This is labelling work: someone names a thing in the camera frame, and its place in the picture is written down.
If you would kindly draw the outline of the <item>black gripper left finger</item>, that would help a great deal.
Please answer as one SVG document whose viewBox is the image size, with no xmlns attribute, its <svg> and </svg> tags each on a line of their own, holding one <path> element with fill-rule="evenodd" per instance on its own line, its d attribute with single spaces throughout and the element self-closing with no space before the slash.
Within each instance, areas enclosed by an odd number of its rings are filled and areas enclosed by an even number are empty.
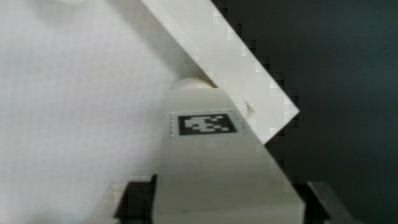
<svg viewBox="0 0 398 224">
<path fill-rule="evenodd" d="M 155 190 L 157 175 L 148 181 L 129 183 L 115 213 L 118 224 L 154 224 Z"/>
</svg>

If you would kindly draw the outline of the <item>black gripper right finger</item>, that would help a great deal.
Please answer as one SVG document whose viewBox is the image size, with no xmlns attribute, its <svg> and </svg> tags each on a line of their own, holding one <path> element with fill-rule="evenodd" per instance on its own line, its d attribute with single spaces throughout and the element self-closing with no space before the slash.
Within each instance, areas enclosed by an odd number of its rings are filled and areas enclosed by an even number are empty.
<svg viewBox="0 0 398 224">
<path fill-rule="evenodd" d="M 306 203 L 305 224 L 367 224 L 354 217 L 328 183 L 296 183 L 294 187 Z"/>
</svg>

